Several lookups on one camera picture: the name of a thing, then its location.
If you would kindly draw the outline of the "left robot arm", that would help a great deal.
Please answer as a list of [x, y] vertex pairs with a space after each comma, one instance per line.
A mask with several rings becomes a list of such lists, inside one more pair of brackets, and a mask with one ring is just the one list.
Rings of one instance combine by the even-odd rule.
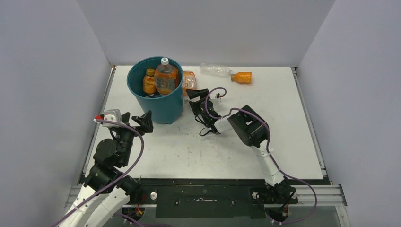
[[121, 114], [119, 109], [112, 109], [96, 116], [94, 122], [106, 127], [112, 137], [98, 143], [94, 165], [75, 201], [55, 227], [101, 227], [123, 205], [140, 200], [140, 180], [128, 173], [143, 155], [143, 136], [153, 132], [152, 112], [131, 116], [129, 112]]

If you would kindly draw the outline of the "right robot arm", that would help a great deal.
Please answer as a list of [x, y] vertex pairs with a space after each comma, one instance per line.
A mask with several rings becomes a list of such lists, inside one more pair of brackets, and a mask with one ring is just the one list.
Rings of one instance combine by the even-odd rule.
[[295, 188], [288, 184], [288, 179], [273, 161], [272, 150], [267, 147], [270, 141], [268, 126], [250, 106], [245, 105], [236, 113], [229, 112], [221, 116], [214, 110], [208, 89], [187, 89], [186, 93], [195, 120], [207, 129], [206, 132], [201, 131], [200, 136], [209, 133], [219, 135], [233, 130], [241, 142], [256, 155], [267, 192], [253, 192], [254, 200], [262, 199], [265, 203], [284, 205], [298, 202]]

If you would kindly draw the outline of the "large orange tea bottle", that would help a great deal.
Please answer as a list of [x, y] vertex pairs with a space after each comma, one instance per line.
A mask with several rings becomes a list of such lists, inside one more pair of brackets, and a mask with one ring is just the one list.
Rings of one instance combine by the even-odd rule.
[[161, 64], [156, 67], [155, 87], [162, 96], [172, 93], [178, 87], [178, 70], [170, 64], [167, 57], [161, 58]]

